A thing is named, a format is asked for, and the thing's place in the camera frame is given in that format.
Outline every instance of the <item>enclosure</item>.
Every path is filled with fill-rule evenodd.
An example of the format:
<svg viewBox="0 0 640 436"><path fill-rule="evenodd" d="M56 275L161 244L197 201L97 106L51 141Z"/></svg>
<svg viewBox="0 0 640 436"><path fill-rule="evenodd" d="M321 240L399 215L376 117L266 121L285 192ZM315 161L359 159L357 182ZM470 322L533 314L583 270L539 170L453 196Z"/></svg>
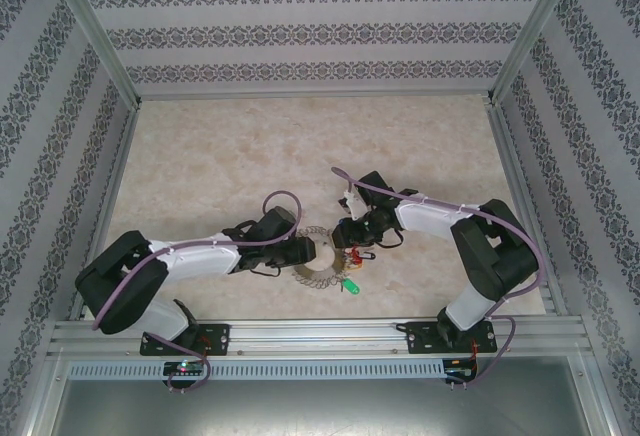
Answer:
<svg viewBox="0 0 640 436"><path fill-rule="evenodd" d="M640 432L640 0L0 0L0 15L2 434ZM396 330L467 284L456 247L425 234L349 272L358 294L346 273L293 268L163 286L228 325L195 394L162 385L183 357L91 330L74 280L120 234L207 237L279 189L302 200L300 231L330 232L347 189L332 166L504 200L541 249L547 280L500 308L515 337L492 321L508 351L477 386L440 381L469 353L415 354Z"/></svg>

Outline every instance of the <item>perforated metal strip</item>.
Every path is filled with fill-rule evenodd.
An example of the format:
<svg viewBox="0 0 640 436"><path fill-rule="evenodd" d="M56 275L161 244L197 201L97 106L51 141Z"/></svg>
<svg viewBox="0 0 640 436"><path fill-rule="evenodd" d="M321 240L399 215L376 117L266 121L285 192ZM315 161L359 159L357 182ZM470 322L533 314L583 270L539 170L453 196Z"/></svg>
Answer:
<svg viewBox="0 0 640 436"><path fill-rule="evenodd" d="M163 379L162 361L74 362L74 381L149 381ZM375 361L215 361L211 378L217 380L328 380L443 378L441 359ZM180 379L198 377L176 376Z"/></svg>

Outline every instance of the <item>robotic arm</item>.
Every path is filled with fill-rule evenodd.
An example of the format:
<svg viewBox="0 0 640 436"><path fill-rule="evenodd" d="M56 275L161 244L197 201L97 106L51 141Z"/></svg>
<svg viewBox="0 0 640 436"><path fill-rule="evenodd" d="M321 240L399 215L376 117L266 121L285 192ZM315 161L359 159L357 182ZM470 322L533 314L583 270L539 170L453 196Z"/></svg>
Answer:
<svg viewBox="0 0 640 436"><path fill-rule="evenodd" d="M260 221L246 221L211 236L211 246L194 246L169 251L145 264L124 288L100 322L105 334L134 329L154 333L184 348L192 348L198 324L178 300L165 301L156 293L163 284L210 274L252 271L278 276L280 269L304 264L315 258L315 245L306 237L289 237L266 246L242 246L243 242L270 241L285 235L295 224L293 214L280 206L269 210ZM218 245L215 242L237 242ZM76 288L94 315L103 308L126 274L142 259L180 243L147 240L139 231L123 234L76 279ZM275 274L256 271L263 263Z"/></svg>
<svg viewBox="0 0 640 436"><path fill-rule="evenodd" d="M376 171L360 182L393 191ZM438 334L449 346L460 340L498 301L538 270L534 253L520 237L485 218L401 200L361 187L358 187L358 193L370 209L356 220L346 218L340 221L332 234L336 248L380 245L388 230L394 230L401 241L401 231L406 230L421 231L455 242L469 283L438 314ZM400 194L412 196L412 199L428 199L411 189ZM349 206L354 206L353 198L348 199ZM347 201L342 200L341 204L345 205ZM484 205L469 207L496 216L524 232L502 201L492 199Z"/></svg>

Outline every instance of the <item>green object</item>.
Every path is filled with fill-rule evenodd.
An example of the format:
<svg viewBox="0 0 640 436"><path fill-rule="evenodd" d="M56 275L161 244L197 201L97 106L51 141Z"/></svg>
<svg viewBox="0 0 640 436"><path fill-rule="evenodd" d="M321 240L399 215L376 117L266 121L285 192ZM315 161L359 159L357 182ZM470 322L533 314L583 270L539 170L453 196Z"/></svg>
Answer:
<svg viewBox="0 0 640 436"><path fill-rule="evenodd" d="M347 278L344 281L342 281L342 285L351 294L359 294L360 293L360 288L358 287L358 285L356 283L354 283L353 281L351 281L349 278Z"/></svg>

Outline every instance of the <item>black mounting bracket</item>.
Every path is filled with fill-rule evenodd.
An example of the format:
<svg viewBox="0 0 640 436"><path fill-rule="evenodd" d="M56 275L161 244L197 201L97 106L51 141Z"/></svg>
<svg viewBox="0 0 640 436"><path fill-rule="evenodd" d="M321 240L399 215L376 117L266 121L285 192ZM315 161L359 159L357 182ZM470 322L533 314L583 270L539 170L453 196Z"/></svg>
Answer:
<svg viewBox="0 0 640 436"><path fill-rule="evenodd" d="M187 348L198 354L207 356L226 356L229 349L231 327L228 324L199 324L198 332L191 347ZM149 334L142 335L140 342L142 356L184 356L191 358L182 351L165 346L156 341Z"/></svg>
<svg viewBox="0 0 640 436"><path fill-rule="evenodd" d="M495 353L498 350L493 324L480 321L461 337L453 346L438 334L437 321L412 321L396 324L396 329L407 335L409 354L451 354L472 353L475 343L477 353Z"/></svg>

